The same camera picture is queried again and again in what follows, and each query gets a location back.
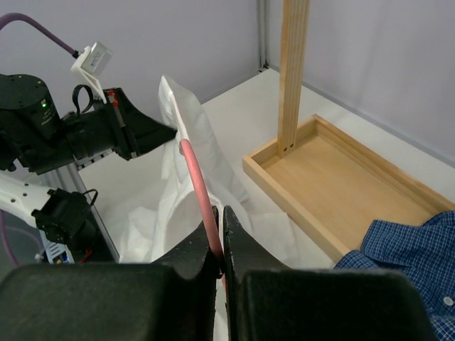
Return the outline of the pink wire hanger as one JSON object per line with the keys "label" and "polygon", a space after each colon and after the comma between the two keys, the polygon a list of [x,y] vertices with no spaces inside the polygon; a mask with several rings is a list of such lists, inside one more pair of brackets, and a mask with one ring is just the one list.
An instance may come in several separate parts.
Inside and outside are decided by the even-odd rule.
{"label": "pink wire hanger", "polygon": [[186,160],[189,175],[193,184],[193,189],[196,194],[198,206],[203,219],[205,233],[208,238],[208,243],[211,252],[218,261],[220,274],[218,277],[222,280],[225,286],[225,262],[223,247],[220,241],[217,220],[213,214],[212,205],[208,195],[202,171],[200,169],[196,154],[188,139],[182,139],[180,142],[180,150]]}

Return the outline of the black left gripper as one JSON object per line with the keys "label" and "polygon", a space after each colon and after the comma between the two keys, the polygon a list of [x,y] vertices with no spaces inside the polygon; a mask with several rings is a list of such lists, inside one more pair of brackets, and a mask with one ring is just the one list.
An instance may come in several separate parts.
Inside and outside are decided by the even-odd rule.
{"label": "black left gripper", "polygon": [[74,159],[93,157],[108,149],[129,160],[172,141],[176,129],[140,112],[120,90],[96,99],[90,87],[75,87],[75,111],[65,116],[65,135]]}

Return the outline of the wooden clothes rack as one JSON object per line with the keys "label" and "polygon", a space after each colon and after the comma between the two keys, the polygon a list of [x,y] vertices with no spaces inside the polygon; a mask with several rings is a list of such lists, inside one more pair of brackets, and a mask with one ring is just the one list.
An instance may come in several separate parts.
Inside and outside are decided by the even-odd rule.
{"label": "wooden clothes rack", "polygon": [[320,117],[299,120],[308,1],[282,12],[277,137],[242,161],[245,173],[334,261],[370,223],[418,225],[453,202]]}

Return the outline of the blue checked shirt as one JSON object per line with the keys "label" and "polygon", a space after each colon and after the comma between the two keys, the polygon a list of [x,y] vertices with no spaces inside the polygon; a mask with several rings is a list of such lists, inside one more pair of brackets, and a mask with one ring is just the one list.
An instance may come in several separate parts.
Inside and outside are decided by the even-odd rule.
{"label": "blue checked shirt", "polygon": [[373,221],[360,248],[348,252],[337,269],[388,269],[416,287],[438,340],[454,339],[454,211],[420,226]]}

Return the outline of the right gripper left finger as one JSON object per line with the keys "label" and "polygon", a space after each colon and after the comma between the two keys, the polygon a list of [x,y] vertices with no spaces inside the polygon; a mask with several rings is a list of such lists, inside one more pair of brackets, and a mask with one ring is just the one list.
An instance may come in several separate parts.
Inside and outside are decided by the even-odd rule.
{"label": "right gripper left finger", "polygon": [[150,264],[23,266],[1,282],[1,339],[211,340],[218,273],[203,225]]}

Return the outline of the white shirt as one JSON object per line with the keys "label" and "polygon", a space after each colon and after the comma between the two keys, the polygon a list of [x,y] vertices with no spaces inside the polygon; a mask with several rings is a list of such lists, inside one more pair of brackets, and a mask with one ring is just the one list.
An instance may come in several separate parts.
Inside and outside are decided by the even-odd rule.
{"label": "white shirt", "polygon": [[162,77],[159,101],[176,140],[162,173],[168,182],[154,239],[188,231],[174,247],[155,247],[153,262],[122,269],[121,340],[211,340],[223,283],[231,340],[296,340],[291,294],[297,276],[244,228],[247,193],[220,150],[196,96]]}

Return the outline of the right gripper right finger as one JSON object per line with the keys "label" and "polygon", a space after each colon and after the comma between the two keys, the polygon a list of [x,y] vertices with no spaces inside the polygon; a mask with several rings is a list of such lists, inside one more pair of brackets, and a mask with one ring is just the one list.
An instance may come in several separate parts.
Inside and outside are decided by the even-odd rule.
{"label": "right gripper right finger", "polygon": [[434,340],[417,289],[382,269],[291,269],[223,210],[231,340]]}

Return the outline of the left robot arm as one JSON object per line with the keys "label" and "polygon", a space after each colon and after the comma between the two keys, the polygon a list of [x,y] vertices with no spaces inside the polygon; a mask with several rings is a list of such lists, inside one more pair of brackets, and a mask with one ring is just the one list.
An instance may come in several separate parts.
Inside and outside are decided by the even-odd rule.
{"label": "left robot arm", "polygon": [[76,161],[113,151],[128,161],[173,140],[176,130],[141,113],[119,87],[102,99],[89,95],[85,108],[59,116],[47,85],[32,75],[1,76],[1,209],[38,229],[51,264],[111,261],[92,213],[98,192],[68,192],[10,176],[17,165],[42,175]]}

